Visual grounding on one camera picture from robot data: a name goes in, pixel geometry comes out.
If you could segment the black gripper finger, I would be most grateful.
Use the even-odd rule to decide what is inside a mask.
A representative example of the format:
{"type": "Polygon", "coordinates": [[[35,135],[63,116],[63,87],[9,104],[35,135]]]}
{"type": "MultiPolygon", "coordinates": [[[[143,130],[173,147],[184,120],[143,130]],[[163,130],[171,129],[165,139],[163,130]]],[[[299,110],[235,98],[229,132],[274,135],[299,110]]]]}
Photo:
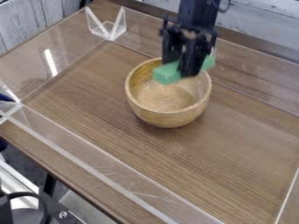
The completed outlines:
{"type": "Polygon", "coordinates": [[[205,35],[200,34],[187,40],[179,63],[183,78],[192,77],[199,73],[203,61],[209,53],[211,44],[205,35]]]}
{"type": "Polygon", "coordinates": [[[175,62],[181,55],[183,40],[181,31],[177,27],[167,27],[161,29],[163,38],[163,63],[175,62]]]}

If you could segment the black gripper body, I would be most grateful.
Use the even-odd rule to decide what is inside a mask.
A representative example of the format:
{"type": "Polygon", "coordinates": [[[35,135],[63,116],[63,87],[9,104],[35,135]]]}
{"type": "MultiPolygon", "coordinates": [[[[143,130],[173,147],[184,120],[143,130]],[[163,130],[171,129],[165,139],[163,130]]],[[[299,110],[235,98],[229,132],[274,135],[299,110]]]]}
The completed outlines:
{"type": "Polygon", "coordinates": [[[181,0],[179,12],[175,18],[164,16],[161,29],[177,27],[181,31],[181,54],[185,49],[185,42],[197,35],[207,36],[209,42],[209,54],[216,44],[217,33],[215,30],[216,18],[220,12],[220,0],[181,0]]]}

